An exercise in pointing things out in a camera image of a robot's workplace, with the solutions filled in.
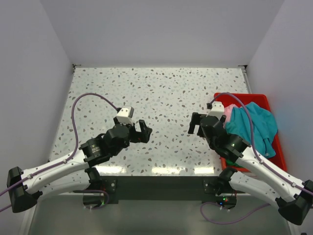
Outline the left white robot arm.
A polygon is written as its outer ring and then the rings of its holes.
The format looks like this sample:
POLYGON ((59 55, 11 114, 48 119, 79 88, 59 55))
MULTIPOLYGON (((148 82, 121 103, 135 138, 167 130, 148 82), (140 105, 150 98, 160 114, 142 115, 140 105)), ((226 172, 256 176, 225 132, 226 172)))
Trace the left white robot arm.
POLYGON ((114 127, 89 139, 73 152, 44 165, 22 170, 14 167, 8 171, 7 189, 10 208, 20 213, 32 208, 44 194, 44 187, 77 171, 88 172, 90 168, 117 156, 130 143, 148 143, 152 128, 144 120, 139 120, 140 131, 134 124, 119 123, 114 119, 114 127))

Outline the teal t shirt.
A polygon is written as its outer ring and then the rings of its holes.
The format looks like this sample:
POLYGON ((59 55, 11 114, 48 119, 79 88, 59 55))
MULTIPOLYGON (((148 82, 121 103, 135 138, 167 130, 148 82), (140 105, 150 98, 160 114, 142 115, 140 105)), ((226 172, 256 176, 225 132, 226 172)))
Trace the teal t shirt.
MULTIPOLYGON (((278 132, 276 120, 271 112, 251 102, 246 105, 250 114, 256 150, 266 158, 276 155, 272 147, 278 132)), ((235 134, 251 143, 250 123, 242 107, 233 108, 230 122, 224 123, 227 133, 235 134)))

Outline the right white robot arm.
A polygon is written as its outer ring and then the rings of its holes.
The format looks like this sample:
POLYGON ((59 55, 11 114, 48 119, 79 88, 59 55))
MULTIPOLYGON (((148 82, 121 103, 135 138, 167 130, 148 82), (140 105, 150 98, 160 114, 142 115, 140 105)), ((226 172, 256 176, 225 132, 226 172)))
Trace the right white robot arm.
POLYGON ((228 134, 223 128, 225 117, 217 118, 193 113, 188 133, 204 137, 210 147, 220 157, 234 160, 257 176, 245 176, 231 167, 218 177, 218 187, 223 192, 246 192, 275 207, 279 214, 295 225, 302 225, 313 207, 313 182, 300 180, 263 157, 247 141, 238 135, 228 134))

